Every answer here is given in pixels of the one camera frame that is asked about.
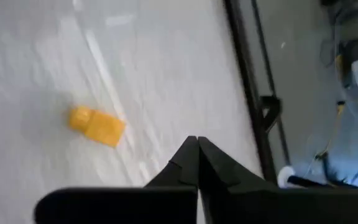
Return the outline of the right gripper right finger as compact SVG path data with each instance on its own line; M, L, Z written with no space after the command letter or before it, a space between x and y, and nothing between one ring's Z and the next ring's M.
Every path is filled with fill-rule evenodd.
M205 137L200 190L209 223L358 223L358 189L283 189L243 167Z

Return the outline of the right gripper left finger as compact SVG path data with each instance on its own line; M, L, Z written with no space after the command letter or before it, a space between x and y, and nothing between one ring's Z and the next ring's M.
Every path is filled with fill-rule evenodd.
M36 223L196 223L198 140L189 136L144 187L72 187L34 208Z

